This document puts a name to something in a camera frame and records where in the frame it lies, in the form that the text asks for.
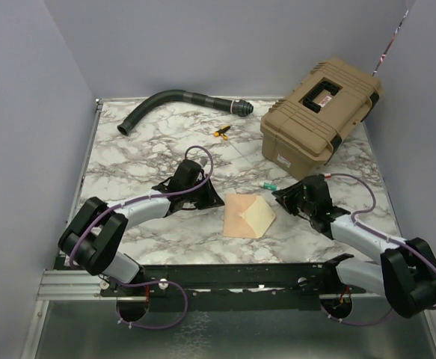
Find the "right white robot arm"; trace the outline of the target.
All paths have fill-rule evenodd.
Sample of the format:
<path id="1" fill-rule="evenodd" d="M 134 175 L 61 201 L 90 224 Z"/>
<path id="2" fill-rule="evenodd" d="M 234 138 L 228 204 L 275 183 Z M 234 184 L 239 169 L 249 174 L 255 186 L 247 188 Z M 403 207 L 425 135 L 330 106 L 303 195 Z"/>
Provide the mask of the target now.
<path id="1" fill-rule="evenodd" d="M 391 236 L 360 221 L 360 211 L 334 205 L 327 184 L 330 178 L 329 174 L 308 176 L 272 193 L 290 215 L 306 218 L 318 233 L 370 259 L 343 257 L 322 273 L 323 287 L 339 292 L 357 286 L 386 298 L 392 311 L 406 319 L 436 310 L 436 258 L 428 242 Z"/>

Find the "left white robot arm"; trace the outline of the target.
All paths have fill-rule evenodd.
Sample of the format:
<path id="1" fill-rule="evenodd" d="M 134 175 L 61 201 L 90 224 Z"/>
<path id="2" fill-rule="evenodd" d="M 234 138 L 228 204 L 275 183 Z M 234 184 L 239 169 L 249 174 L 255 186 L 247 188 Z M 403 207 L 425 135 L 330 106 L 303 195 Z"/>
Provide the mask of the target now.
<path id="1" fill-rule="evenodd" d="M 214 189 L 204 169 L 195 161 L 183 160 L 174 175 L 155 185 L 146 194 L 112 204 L 91 197 L 85 201 L 58 241 L 58 247 L 93 276 L 103 274 L 117 280 L 127 295 L 143 288 L 141 266 L 118 251 L 124 233 L 181 210 L 220 207 L 224 201 Z"/>

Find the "pink tan envelope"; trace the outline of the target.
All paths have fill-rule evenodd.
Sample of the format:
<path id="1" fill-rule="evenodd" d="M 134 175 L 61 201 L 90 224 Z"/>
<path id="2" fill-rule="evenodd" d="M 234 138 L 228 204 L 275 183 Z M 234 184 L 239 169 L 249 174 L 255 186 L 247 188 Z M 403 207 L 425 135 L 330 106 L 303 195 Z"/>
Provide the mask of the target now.
<path id="1" fill-rule="evenodd" d="M 267 201 L 256 194 L 226 194 L 224 237 L 260 239 L 276 215 Z"/>

